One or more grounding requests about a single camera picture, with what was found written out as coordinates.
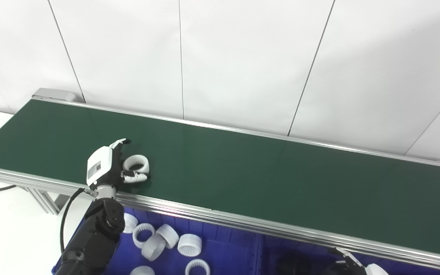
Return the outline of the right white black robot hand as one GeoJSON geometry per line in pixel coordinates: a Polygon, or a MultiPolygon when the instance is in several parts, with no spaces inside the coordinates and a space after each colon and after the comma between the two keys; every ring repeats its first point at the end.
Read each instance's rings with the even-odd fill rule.
{"type": "Polygon", "coordinates": [[[363,265],[356,257],[345,249],[339,247],[330,247],[328,251],[331,254],[343,257],[322,270],[320,275],[387,275],[388,272],[377,264],[363,265]]]}

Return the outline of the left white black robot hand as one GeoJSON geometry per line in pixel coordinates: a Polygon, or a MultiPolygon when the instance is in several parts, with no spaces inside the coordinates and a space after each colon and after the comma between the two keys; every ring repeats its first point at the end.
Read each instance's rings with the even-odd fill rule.
{"type": "Polygon", "coordinates": [[[144,155],[131,155],[122,160],[122,148],[130,139],[118,139],[109,146],[98,148],[87,160],[87,185],[96,190],[98,186],[110,185],[119,189],[124,183],[148,181],[150,164],[144,155]]]}

